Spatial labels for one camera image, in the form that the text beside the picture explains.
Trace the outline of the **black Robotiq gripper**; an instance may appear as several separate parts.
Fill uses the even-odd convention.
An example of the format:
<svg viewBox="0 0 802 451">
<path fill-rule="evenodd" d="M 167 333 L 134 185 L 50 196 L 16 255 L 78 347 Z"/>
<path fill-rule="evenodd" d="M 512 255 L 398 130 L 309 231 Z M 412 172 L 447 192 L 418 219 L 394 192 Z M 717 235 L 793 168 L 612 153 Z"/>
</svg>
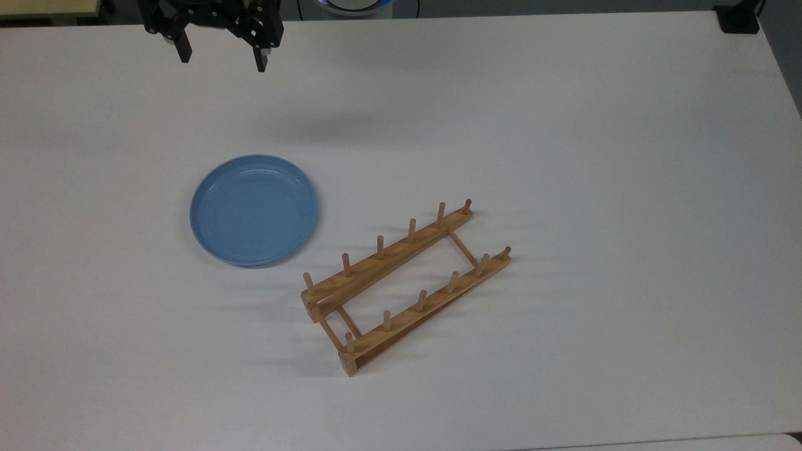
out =
<svg viewBox="0 0 802 451">
<path fill-rule="evenodd" d="M 192 48 L 186 26 L 228 29 L 253 49 L 259 72 L 266 71 L 268 56 L 281 45 L 284 24 L 281 1 L 138 1 L 143 27 L 175 46 L 179 59 L 188 63 Z"/>
</svg>

